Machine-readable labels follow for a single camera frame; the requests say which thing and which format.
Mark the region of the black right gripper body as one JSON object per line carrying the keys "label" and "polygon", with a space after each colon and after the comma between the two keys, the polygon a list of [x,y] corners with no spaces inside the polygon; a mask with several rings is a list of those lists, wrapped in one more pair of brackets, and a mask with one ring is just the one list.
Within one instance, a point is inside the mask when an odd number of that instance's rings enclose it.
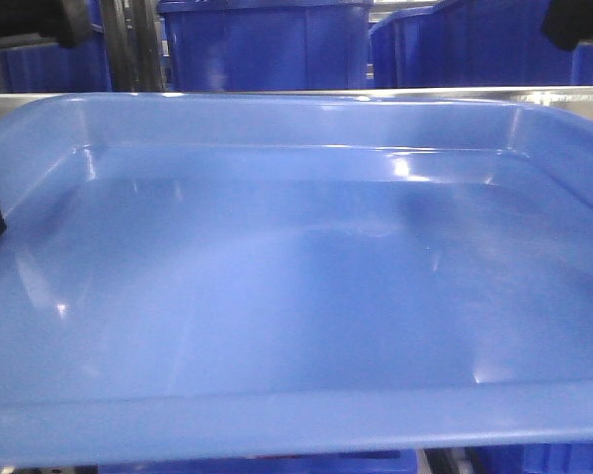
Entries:
{"label": "black right gripper body", "polygon": [[593,40],[593,0],[550,1],[541,32],[564,51],[573,51],[582,41]]}

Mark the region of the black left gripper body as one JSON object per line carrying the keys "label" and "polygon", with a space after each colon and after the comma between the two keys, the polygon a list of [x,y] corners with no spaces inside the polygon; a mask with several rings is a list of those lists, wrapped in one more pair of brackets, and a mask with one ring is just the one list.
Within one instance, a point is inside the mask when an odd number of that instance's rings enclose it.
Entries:
{"label": "black left gripper body", "polygon": [[0,48],[43,43],[72,48],[88,37],[86,1],[0,0]]}

